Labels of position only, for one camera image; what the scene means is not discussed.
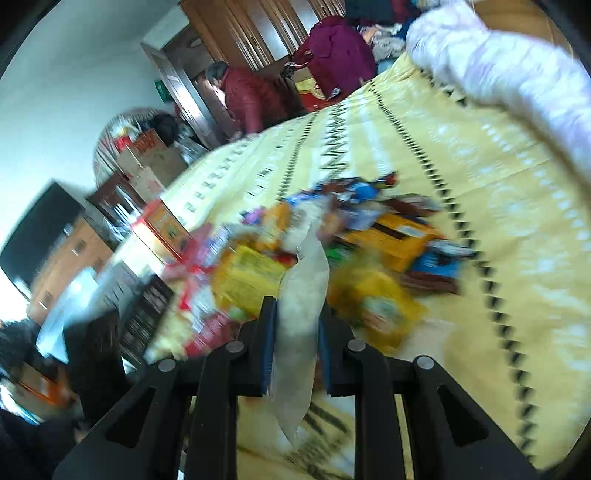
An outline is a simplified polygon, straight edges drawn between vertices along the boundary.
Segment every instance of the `white plastic bag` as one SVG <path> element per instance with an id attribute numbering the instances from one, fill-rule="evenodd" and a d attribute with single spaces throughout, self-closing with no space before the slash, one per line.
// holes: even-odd
<path id="1" fill-rule="evenodd" d="M 315 226 L 300 245 L 299 262 L 279 287 L 278 324 L 269 394 L 281 430 L 294 445 L 310 407 L 318 350 L 318 316 L 326 299 L 329 264 Z"/>

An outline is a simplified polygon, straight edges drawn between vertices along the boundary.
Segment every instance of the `person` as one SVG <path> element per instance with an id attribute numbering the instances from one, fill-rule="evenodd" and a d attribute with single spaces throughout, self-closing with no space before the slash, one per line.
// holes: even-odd
<path id="1" fill-rule="evenodd" d="M 205 75 L 209 83 L 225 93 L 226 108 L 238 123 L 232 140 L 260 133 L 288 118 L 275 86 L 251 70 L 217 61 L 207 67 Z"/>

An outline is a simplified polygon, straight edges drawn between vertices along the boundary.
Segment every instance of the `red jacket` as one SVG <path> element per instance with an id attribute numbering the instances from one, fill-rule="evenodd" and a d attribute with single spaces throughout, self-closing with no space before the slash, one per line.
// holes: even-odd
<path id="1" fill-rule="evenodd" d="M 273 84 L 248 69 L 228 67 L 221 89 L 226 107 L 245 134 L 262 132 L 287 119 L 287 110 Z"/>

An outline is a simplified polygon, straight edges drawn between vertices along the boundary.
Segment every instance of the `black tv screen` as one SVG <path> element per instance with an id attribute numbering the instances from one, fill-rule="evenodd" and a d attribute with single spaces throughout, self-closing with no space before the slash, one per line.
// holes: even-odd
<path id="1" fill-rule="evenodd" d="M 8 279 L 12 283 L 20 279 L 30 288 L 52 247 L 82 209 L 53 182 L 14 229 L 0 253 L 0 268 Z"/>

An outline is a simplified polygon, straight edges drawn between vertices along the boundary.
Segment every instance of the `brown wooden furniture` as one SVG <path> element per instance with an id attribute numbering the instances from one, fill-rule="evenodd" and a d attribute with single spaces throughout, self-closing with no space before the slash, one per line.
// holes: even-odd
<path id="1" fill-rule="evenodd" d="M 488 28 L 543 38 L 575 56 L 552 19 L 530 0 L 483 0 L 474 4 L 474 10 Z"/>
<path id="2" fill-rule="evenodd" d="M 345 14 L 344 0 L 182 0 L 180 5 L 214 60 L 252 70 L 293 54 L 318 20 Z"/>
<path id="3" fill-rule="evenodd" d="M 42 324 L 58 297 L 85 267 L 102 270 L 112 250 L 86 220 L 79 218 L 71 234 L 48 257 L 31 286 L 27 315 Z"/>

